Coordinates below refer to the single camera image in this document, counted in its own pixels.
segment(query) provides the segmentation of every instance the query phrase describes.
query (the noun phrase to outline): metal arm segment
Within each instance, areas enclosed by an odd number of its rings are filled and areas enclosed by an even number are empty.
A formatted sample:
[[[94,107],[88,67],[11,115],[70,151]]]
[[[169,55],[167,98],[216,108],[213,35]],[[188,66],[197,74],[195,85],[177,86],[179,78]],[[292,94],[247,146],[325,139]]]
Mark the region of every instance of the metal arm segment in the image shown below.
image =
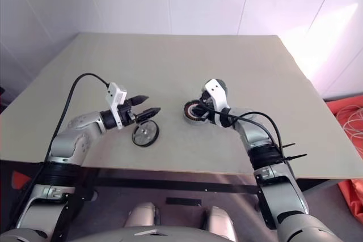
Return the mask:
[[[213,91],[208,88],[211,82],[215,87]],[[249,110],[229,109],[229,107],[220,109],[220,105],[227,105],[226,96],[220,94],[222,90],[220,87],[215,79],[205,85],[215,111],[233,116],[249,112]],[[209,115],[214,115],[209,116],[208,119],[218,120],[215,124],[219,126],[229,126],[235,121],[235,118],[229,117],[226,125],[216,117],[218,114],[211,112]],[[253,120],[254,116],[251,114],[245,118]],[[292,171],[268,134],[262,128],[242,120],[235,122],[233,129],[239,133],[255,170],[254,176],[259,186],[259,206],[265,223],[269,228],[277,229],[279,240],[281,242],[341,242],[321,221],[309,215],[306,200]]]
[[[70,222],[83,201],[87,200],[79,191],[92,189],[81,188],[84,176],[81,165],[88,150],[108,129],[122,129],[145,121],[160,111],[160,108],[150,108],[133,114],[132,106],[143,103],[148,97],[135,96],[125,100],[126,90],[119,89],[114,83],[110,84],[107,93],[110,110],[78,116],[55,137],[48,160],[16,224],[19,232],[12,230],[11,233],[25,233],[32,237],[38,235],[39,241],[64,241]]]

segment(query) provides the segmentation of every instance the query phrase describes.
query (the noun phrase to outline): orange fabric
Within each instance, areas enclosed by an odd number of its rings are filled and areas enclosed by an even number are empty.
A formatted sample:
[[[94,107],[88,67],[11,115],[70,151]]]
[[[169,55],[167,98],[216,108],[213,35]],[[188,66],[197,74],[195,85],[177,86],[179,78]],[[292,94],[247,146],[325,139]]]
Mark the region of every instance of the orange fabric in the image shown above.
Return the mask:
[[[337,119],[339,124],[343,126],[348,121],[349,117],[358,110],[358,107],[363,108],[363,96],[332,101],[328,102],[327,105],[335,116],[339,113]],[[358,118],[359,116],[353,115],[353,118],[351,119]],[[360,130],[363,129],[363,121],[353,121],[351,122],[351,125]],[[356,147],[363,148],[363,139],[352,137],[349,133],[347,133],[347,135],[351,138],[352,143]],[[363,223],[363,179],[342,181],[339,183],[339,188],[354,217]]]
[[[26,184],[30,178],[24,174],[21,174],[18,171],[14,171],[12,173],[11,186],[14,189],[20,189]]]

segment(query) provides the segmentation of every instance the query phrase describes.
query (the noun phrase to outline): white rope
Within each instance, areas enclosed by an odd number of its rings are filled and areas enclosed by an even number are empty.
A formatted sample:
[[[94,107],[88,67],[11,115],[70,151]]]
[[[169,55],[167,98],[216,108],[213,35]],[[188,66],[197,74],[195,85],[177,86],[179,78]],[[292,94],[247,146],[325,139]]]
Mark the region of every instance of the white rope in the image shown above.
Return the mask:
[[[349,113],[347,121],[342,125],[343,130],[348,134],[349,139],[352,141],[355,139],[363,139],[363,107],[358,105],[349,105],[342,108],[336,114],[336,119],[340,121],[342,115]],[[363,147],[354,145],[360,155],[363,156]]]

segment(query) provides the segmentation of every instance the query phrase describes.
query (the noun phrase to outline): table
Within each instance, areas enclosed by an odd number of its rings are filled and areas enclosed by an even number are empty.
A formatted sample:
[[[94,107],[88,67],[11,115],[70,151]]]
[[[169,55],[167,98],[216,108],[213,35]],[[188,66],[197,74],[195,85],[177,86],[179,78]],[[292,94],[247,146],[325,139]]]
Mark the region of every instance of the table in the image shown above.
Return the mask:
[[[128,97],[150,96],[135,112],[162,108],[152,146],[132,143],[134,126],[113,129],[89,151],[85,167],[251,175],[236,132],[183,119],[184,103],[198,98],[208,79],[221,78],[230,106],[267,113],[283,144],[296,143],[287,156],[308,154],[291,162],[296,177],[363,177],[359,155],[277,36],[80,34],[1,114],[2,160],[43,160],[69,88],[85,72],[122,84]],[[107,109],[104,97],[96,79],[82,79],[63,128],[75,116]]]

